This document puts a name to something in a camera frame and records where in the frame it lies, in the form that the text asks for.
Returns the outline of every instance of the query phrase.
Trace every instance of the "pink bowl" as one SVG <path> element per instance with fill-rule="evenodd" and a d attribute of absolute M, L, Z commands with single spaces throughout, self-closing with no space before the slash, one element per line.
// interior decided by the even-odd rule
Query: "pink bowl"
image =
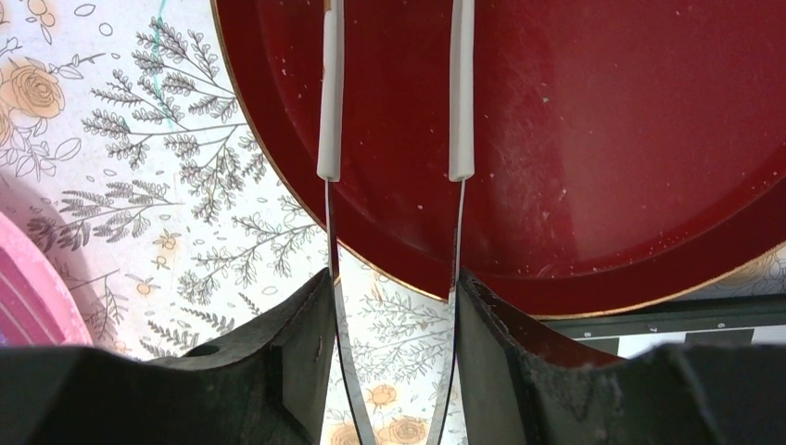
<path fill-rule="evenodd" d="M 62 344 L 93 341 L 55 269 L 0 213 L 0 345 Z"/>

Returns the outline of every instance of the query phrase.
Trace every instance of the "metal strip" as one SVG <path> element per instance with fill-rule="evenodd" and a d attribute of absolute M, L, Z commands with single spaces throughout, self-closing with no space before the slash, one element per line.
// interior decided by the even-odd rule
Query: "metal strip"
<path fill-rule="evenodd" d="M 341 285 L 341 274 L 338 265 L 338 240 L 336 238 L 336 219 L 333 215 L 333 185 L 330 181 L 324 182 L 324 205 L 327 226 L 328 270 L 333 280 L 333 299 L 336 303 L 336 341 L 338 342 L 338 360 L 341 363 L 341 374 L 344 376 L 344 389 L 349 399 L 349 409 L 355 420 L 355 430 L 361 445 L 376 443 L 374 429 L 366 410 L 366 401 L 358 378 L 358 370 L 352 357 L 352 347 L 349 342 L 349 323 L 347 322 L 347 309 L 344 306 L 344 292 Z"/>
<path fill-rule="evenodd" d="M 442 440 L 442 433 L 445 430 L 445 421 L 448 417 L 448 406 L 450 405 L 450 391 L 453 388 L 453 376 L 456 370 L 456 325 L 458 324 L 458 299 L 456 299 L 456 287 L 459 284 L 459 271 L 461 270 L 462 252 L 462 219 L 464 212 L 464 191 L 466 180 L 462 181 L 462 191 L 459 197 L 459 214 L 456 223 L 456 233 L 453 240 L 453 271 L 450 278 L 450 292 L 448 293 L 448 316 L 453 324 L 448 338 L 449 354 L 445 358 L 442 366 L 442 374 L 437 386 L 437 405 L 434 407 L 434 414 L 431 417 L 431 426 L 428 429 L 428 439 L 426 445 L 439 445 Z"/>

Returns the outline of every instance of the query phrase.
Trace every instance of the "gold rim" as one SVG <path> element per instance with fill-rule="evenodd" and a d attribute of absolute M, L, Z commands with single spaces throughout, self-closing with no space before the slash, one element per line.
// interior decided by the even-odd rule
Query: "gold rim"
<path fill-rule="evenodd" d="M 278 176 L 278 178 L 281 180 L 281 183 L 284 185 L 284 187 L 286 187 L 286 190 L 292 195 L 292 197 L 298 202 L 298 204 L 300 204 L 300 206 L 306 211 L 306 213 L 320 227 L 322 227 L 322 229 L 324 230 L 325 227 L 324 227 L 323 222 L 320 221 L 319 218 L 317 218 L 316 214 L 313 211 L 311 211 L 311 208 L 306 204 L 306 202 L 303 201 L 303 199 L 300 198 L 300 195 L 298 194 L 298 192 L 289 183 L 289 181 L 286 179 L 286 177 L 282 174 L 281 170 L 278 168 L 278 165 L 276 165 L 275 161 L 273 160 L 273 156 L 271 156 L 271 153 L 270 153 L 270 151 L 268 151 L 268 148 L 265 146 L 264 141 L 262 140 L 262 137 L 261 137 L 259 131 L 257 131 L 257 126 L 254 124 L 254 121 L 250 118 L 250 115 L 248 114 L 248 109 L 246 108 L 246 101 L 243 100 L 243 93 L 240 91 L 240 88 L 238 87 L 237 79 L 235 78 L 235 72 L 232 69 L 232 63 L 230 63 L 229 56 L 227 55 L 226 42 L 223 40 L 221 19 L 220 19 L 218 7 L 217 7 L 217 3 L 219 1 L 221 1 L 221 0 L 210 0 L 210 9 L 211 9 L 212 15 L 213 15 L 213 24 L 214 24 L 214 27 L 215 27 L 215 30 L 216 30 L 216 36 L 217 36 L 218 41 L 219 41 L 219 48 L 221 49 L 223 64 L 224 64 L 224 67 L 226 68 L 227 76 L 229 77 L 229 81 L 232 84 L 232 88 L 235 90 L 235 95 L 237 96 L 237 102 L 240 104 L 240 109 L 243 111 L 243 116 L 246 119 L 248 127 L 251 129 L 251 132 L 254 134 L 254 138 L 260 144 L 260 147 L 262 149 L 262 153 L 264 153 L 265 158 L 268 160 L 268 162 L 270 163 L 271 167 L 273 167 L 273 171 Z M 325 7 L 329 9 L 329 7 L 330 7 L 330 0 L 325 0 Z M 439 301 L 439 302 L 447 303 L 447 299 L 446 298 L 438 297 L 437 295 L 434 295 L 434 294 L 432 294 L 430 292 L 426 292 L 425 290 L 422 290 L 422 289 L 420 289 L 420 288 L 418 288 L 416 286 L 413 286 L 413 285 L 405 282 L 404 280 L 401 280 L 400 278 L 398 278 L 398 277 L 396 277 L 396 276 L 394 276 L 394 275 L 392 275 L 392 274 L 390 274 L 388 272 L 385 272 L 382 268 L 380 268 L 376 264 L 373 264 L 372 262 L 366 260 L 366 258 L 363 257 L 357 250 L 355 250 L 354 248 L 348 246 L 346 243 L 344 243 L 340 239 L 338 240 L 338 243 L 341 245 L 341 247 L 343 249 L 345 249 L 349 253 L 351 253 L 355 258 L 357 258 L 358 260 L 360 260 L 360 262 L 362 262 L 363 264 L 368 266 L 372 271 L 374 271 L 376 273 L 379 273 L 380 275 L 386 277 L 387 279 L 389 279 L 390 281 L 396 283 L 397 285 L 402 286 L 402 287 L 404 287 L 404 288 L 406 288 L 408 290 L 411 290 L 412 292 L 416 292 L 416 293 L 418 293 L 420 295 L 423 295 L 424 297 L 427 297 L 427 298 L 430 298 L 430 299 L 435 299 L 436 301 Z M 714 284 L 714 283 L 716 283 L 716 282 L 718 282 L 720 280 L 723 280 L 724 278 L 726 278 L 726 277 L 728 277 L 730 275 L 735 274 L 736 272 L 739 272 L 740 270 L 742 270 L 743 268 L 745 268 L 749 264 L 752 264 L 752 263 L 754 263 L 756 261 L 761 260 L 766 255 L 769 255 L 769 254 L 771 254 L 771 253 L 773 253 L 775 251 L 778 251 L 778 250 L 780 250 L 781 248 L 784 248 L 784 247 L 786 247 L 786 241 L 778 244 L 774 248 L 771 248 L 770 250 L 768 250 L 767 252 L 763 253 L 759 257 L 756 257 L 756 258 L 754 258 L 754 259 L 752 259 L 750 261 L 746 261 L 745 263 L 741 264 L 740 266 L 737 266 L 734 269 L 732 269 L 732 270 L 730 270 L 730 271 L 728 271 L 726 273 L 722 273 L 721 275 L 719 275 L 719 276 L 717 276 L 715 278 L 712 278 L 712 279 L 707 280 L 707 281 L 705 281 L 703 283 L 700 283 L 699 285 L 691 286 L 691 287 L 689 287 L 687 289 L 681 290 L 681 291 L 679 291 L 677 293 L 668 295 L 666 297 L 661 297 L 659 299 L 653 299 L 651 301 L 647 301 L 647 302 L 644 302 L 644 303 L 639 303 L 639 304 L 635 304 L 635 305 L 632 305 L 632 306 L 626 306 L 624 308 L 612 309 L 610 311 L 582 312 L 582 313 L 572 313 L 572 314 L 566 314 L 566 315 L 535 315 L 535 314 L 528 314 L 528 315 L 530 317 L 533 317 L 533 318 L 538 319 L 538 320 L 571 320 L 571 319 L 578 319 L 578 318 L 600 317 L 600 316 L 604 316 L 604 315 L 613 315 L 613 314 L 621 313 L 621 312 L 635 311 L 636 309 L 643 309 L 643 308 L 646 308 L 646 307 L 649 307 L 649 306 L 653 306 L 655 304 L 659 304 L 659 303 L 663 303 L 663 302 L 669 301 L 671 299 L 676 299 L 676 298 L 682 297 L 683 295 L 689 294 L 689 293 L 691 293 L 691 292 L 693 292 L 695 290 L 698 290 L 698 289 L 700 289 L 702 287 L 710 286 L 710 285 L 712 285 L 712 284 Z"/>

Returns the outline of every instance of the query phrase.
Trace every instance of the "red plate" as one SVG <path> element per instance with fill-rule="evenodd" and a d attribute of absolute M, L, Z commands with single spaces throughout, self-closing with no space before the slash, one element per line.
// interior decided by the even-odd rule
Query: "red plate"
<path fill-rule="evenodd" d="M 632 309 L 786 239 L 786 3 L 484 0 L 463 264 L 540 316 Z M 451 0 L 346 0 L 343 243 L 446 295 Z M 247 116 L 317 218 L 323 2 L 216 0 Z"/>

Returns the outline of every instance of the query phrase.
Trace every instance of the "patterned fabric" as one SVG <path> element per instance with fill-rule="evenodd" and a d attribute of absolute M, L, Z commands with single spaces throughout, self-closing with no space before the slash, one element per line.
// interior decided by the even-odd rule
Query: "patterned fabric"
<path fill-rule="evenodd" d="M 98 347 L 182 354 L 326 264 L 324 233 L 240 112 L 208 0 L 0 0 L 0 72 L 0 211 L 54 264 Z M 703 295 L 782 291 L 784 259 Z M 342 261 L 377 436 L 423 443 L 445 307 Z M 358 443 L 334 360 L 323 443 Z M 446 444 L 466 442 L 459 394 Z"/>

